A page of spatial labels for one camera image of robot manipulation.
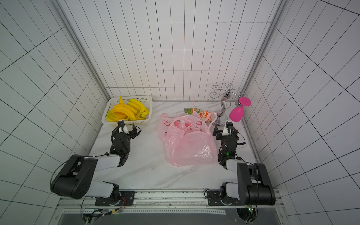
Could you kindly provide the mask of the pink plastic bag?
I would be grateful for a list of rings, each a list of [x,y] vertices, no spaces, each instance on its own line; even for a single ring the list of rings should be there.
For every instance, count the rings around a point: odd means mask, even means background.
[[[217,162],[218,150],[211,125],[198,112],[180,112],[175,117],[162,114],[157,123],[159,138],[165,145],[167,162],[175,167],[207,165]]]

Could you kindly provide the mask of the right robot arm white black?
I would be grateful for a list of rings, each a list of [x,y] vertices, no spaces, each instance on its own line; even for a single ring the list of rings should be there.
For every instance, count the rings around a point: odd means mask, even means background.
[[[250,163],[237,154],[237,147],[246,144],[239,142],[244,137],[227,122],[223,129],[216,125],[212,134],[221,142],[218,163],[237,176],[236,183],[223,183],[220,190],[221,200],[226,204],[236,202],[240,205],[274,206],[276,195],[265,164]]]

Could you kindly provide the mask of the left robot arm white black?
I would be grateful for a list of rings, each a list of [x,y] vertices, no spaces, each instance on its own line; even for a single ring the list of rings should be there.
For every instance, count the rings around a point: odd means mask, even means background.
[[[59,167],[61,170],[56,177],[51,178],[50,190],[73,199],[94,197],[116,204],[121,200],[119,185],[95,181],[93,178],[97,172],[124,166],[130,153],[131,140],[141,131],[135,124],[117,122],[117,127],[111,133],[110,150],[102,155],[72,155]]]

